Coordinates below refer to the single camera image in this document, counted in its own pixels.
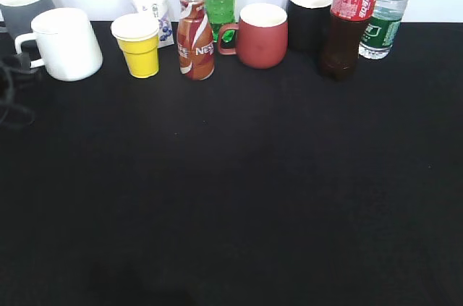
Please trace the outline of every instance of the mug handle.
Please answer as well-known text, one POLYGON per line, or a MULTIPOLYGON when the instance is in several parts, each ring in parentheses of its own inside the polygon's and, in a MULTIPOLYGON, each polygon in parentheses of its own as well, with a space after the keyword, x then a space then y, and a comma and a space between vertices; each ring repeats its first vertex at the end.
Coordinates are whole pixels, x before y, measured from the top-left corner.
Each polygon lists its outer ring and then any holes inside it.
POLYGON ((239 26, 236 23, 232 24, 225 24, 222 26, 218 32, 218 37, 217 37, 217 50, 220 54, 222 55, 235 55, 237 53, 236 48, 222 48, 222 37, 224 36, 224 33, 228 30, 239 30, 239 26))
MULTIPOLYGON (((16 39, 14 40, 14 47, 16 48, 16 53, 18 54, 22 53, 21 45, 25 41, 36 41, 36 40, 37 40, 37 36, 35 35, 35 33, 25 33, 24 35, 17 36, 16 39)), ((40 67, 43 65, 45 65, 45 62, 43 61, 43 59, 34 60, 30 62, 31 69, 33 69, 34 67, 40 67)))

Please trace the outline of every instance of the white mug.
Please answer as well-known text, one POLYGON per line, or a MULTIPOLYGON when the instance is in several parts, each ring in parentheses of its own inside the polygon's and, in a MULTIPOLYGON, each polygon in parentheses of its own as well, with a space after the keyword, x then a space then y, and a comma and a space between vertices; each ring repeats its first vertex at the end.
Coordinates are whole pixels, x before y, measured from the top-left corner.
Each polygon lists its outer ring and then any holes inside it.
POLYGON ((48 73, 64 81, 81 80, 97 72, 103 55, 92 25, 84 11, 58 8, 44 12, 31 22, 32 33, 16 37, 18 54, 21 44, 35 40, 42 59, 31 62, 31 68, 45 65, 48 73))

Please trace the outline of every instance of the cup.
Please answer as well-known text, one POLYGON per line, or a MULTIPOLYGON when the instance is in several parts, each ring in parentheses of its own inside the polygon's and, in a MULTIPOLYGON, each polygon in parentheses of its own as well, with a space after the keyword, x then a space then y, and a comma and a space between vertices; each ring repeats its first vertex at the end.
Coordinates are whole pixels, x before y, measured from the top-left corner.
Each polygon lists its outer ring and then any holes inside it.
POLYGON ((220 54, 237 54, 243 64, 256 69, 276 66, 288 47, 286 12, 274 4, 249 4, 239 13, 237 24, 221 27, 217 39, 220 54), (222 37, 228 30, 237 31, 236 48, 222 47, 222 37))
POLYGON ((333 0, 288 0, 288 47, 318 53, 328 34, 333 0))
POLYGON ((18 54, 25 41, 37 42, 41 59, 32 61, 31 68, 45 65, 52 77, 69 82, 89 77, 101 67, 103 56, 98 41, 81 9, 51 9, 35 17, 31 27, 32 33, 14 40, 18 54))
MULTIPOLYGON (((55 8, 52 0, 0 0, 0 10, 6 27, 0 33, 9 33, 13 39, 23 33, 31 33, 30 22, 40 13, 55 8)), ((27 42, 25 46, 34 46, 27 42)))
POLYGON ((172 23, 169 18, 169 3, 167 0, 131 0, 138 13, 147 13, 159 22, 158 48, 174 44, 172 23))
POLYGON ((133 13, 117 18, 111 32, 124 54, 130 74, 148 78, 159 71, 159 24, 152 17, 133 13))

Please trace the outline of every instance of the green label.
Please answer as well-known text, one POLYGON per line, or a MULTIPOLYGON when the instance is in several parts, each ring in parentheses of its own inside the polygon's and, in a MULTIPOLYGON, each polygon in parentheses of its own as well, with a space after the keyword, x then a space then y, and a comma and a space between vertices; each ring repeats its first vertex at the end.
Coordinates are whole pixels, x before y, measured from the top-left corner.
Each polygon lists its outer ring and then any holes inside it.
POLYGON ((392 46, 401 20, 382 20, 371 17, 370 24, 362 36, 362 42, 371 48, 388 48, 392 46))

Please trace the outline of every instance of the red mug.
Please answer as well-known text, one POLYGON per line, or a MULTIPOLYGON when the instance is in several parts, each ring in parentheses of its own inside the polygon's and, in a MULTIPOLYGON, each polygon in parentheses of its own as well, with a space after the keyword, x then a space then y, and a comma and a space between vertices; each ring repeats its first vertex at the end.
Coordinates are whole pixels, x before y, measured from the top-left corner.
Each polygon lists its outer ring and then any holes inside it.
POLYGON ((238 55, 249 67, 268 69, 283 60, 288 48, 288 22, 284 9, 274 4, 249 4, 238 24, 225 24, 218 32, 217 48, 223 55, 238 55), (222 48, 222 37, 236 30, 236 48, 222 48))

